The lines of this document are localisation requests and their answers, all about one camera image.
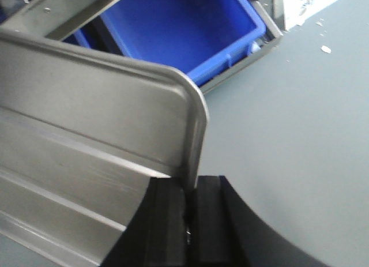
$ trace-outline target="black curved part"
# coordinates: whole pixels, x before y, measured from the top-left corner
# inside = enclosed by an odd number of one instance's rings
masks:
[[[234,247],[238,249],[238,266],[328,267],[270,228],[244,203],[225,177],[220,180]]]

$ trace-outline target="metal frame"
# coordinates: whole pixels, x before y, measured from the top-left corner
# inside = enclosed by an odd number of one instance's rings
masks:
[[[269,53],[275,46],[277,46],[280,43],[283,34],[279,30],[278,26],[274,23],[270,15],[267,13],[265,8],[260,4],[259,1],[251,0],[251,3],[253,4],[253,7],[261,16],[261,18],[263,19],[264,23],[266,24],[266,35],[265,39],[263,39],[263,43],[261,44],[261,50],[255,52],[254,54],[250,55],[245,59],[242,59],[233,67],[229,68],[220,75],[216,76],[211,81],[204,84],[202,87],[200,87],[200,90],[203,93],[210,92],[215,87],[222,84],[230,76],[233,76],[234,74],[243,70],[245,67],[262,58],[264,55]]]
[[[63,40],[120,0],[32,0],[2,26]]]

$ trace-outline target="blue plastic bin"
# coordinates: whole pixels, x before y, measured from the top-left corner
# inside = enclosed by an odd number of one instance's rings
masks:
[[[101,18],[123,55],[176,67],[198,86],[265,33],[247,0],[121,0]]]

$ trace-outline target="floor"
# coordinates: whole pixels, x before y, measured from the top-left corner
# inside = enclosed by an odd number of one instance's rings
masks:
[[[368,1],[331,5],[206,95],[199,174],[226,175],[271,227],[334,267],[369,266]]]

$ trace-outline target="white box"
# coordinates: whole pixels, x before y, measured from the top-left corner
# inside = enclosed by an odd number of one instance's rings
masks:
[[[306,19],[337,0],[283,0],[285,29],[302,25]]]

